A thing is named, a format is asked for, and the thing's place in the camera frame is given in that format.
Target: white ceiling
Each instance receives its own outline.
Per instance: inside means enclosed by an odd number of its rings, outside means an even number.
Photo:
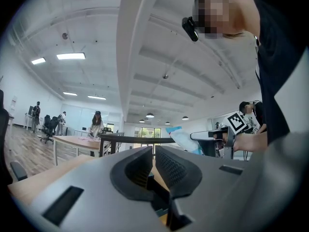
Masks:
[[[218,115],[220,109],[198,108],[216,103],[216,97],[241,96],[242,89],[256,88],[254,37],[208,40],[200,35],[192,42],[181,27],[182,18],[192,14],[192,2],[156,0],[134,62],[128,122],[137,123],[148,112],[163,124],[179,123],[182,116]]]
[[[116,27],[120,0],[29,0],[10,31],[18,55],[60,98],[120,107]],[[64,40],[63,33],[69,38]],[[58,60],[83,52],[85,60]],[[46,62],[33,65],[32,60]],[[66,96],[63,92],[76,93]],[[102,96],[107,100],[89,99]]]

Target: light fixture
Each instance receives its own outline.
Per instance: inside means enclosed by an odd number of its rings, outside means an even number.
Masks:
[[[152,113],[147,113],[146,117],[147,118],[154,118],[155,116]]]
[[[39,58],[39,59],[36,59],[36,60],[33,60],[31,61],[33,64],[40,64],[40,63],[44,63],[46,62],[45,61],[45,58]]]
[[[67,53],[67,54],[58,54],[57,58],[59,60],[62,59],[85,59],[84,53]]]
[[[77,94],[74,93],[68,93],[68,92],[63,92],[65,95],[73,95],[73,96],[77,96]]]
[[[104,98],[104,97],[91,96],[91,95],[88,95],[88,97],[93,98],[93,99],[106,100],[106,98]]]

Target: person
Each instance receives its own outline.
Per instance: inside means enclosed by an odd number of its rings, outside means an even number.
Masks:
[[[40,121],[40,112],[41,112],[40,102],[38,101],[37,105],[33,107],[32,112],[31,112],[32,113],[32,126],[31,126],[32,133],[36,133],[37,131],[37,126]]]
[[[260,43],[258,74],[267,132],[238,135],[234,142],[235,151],[265,150],[269,143],[288,134],[289,126],[297,130],[293,120],[289,119],[288,125],[286,118],[293,117],[302,108],[294,106],[292,109],[292,104],[285,101],[286,93],[293,91],[295,94],[296,85],[298,92],[304,88],[290,77],[295,70],[304,71],[308,68],[308,26],[304,23],[306,19],[303,14],[303,9],[308,6],[306,1],[194,1],[193,20],[197,30],[204,33],[205,37],[234,40],[247,31],[256,36]]]
[[[101,112],[96,111],[95,115],[93,116],[91,125],[89,127],[89,136],[97,138],[98,133],[104,129]]]
[[[257,122],[260,124],[260,128],[256,134],[262,133],[266,131],[266,123],[263,116],[263,103],[261,101],[253,101],[253,102],[246,102],[243,101],[239,104],[239,111],[245,114],[254,113],[254,116]]]
[[[66,111],[64,111],[62,114],[58,116],[58,126],[57,126],[56,136],[63,135],[63,125],[66,123],[66,115],[67,113]]]

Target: gray machine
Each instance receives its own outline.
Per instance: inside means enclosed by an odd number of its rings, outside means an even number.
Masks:
[[[290,134],[248,162],[157,146],[156,167],[170,190],[167,226],[153,208],[160,192],[147,189],[151,146],[84,163],[31,209],[54,231],[259,231],[294,202],[309,163],[307,137]]]

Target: woman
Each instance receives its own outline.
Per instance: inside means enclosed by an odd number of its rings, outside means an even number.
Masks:
[[[295,110],[302,111],[302,108],[294,104],[293,110],[287,109],[293,103],[286,102],[286,94],[298,99],[292,90],[297,86],[302,92],[308,87],[308,82],[298,82],[299,77],[297,80],[289,78],[294,70],[304,71],[308,67],[308,24],[304,16],[304,9],[308,6],[305,1],[195,0],[193,19],[205,37],[234,39],[248,31],[260,43],[258,65],[267,132],[240,134],[234,143],[235,150],[264,150],[267,144],[285,136],[290,129],[296,129],[290,111],[297,114]]]
[[[95,115],[93,116],[92,123],[89,127],[89,135],[91,137],[97,138],[98,133],[104,129],[103,121],[101,117],[101,112],[96,111]]]

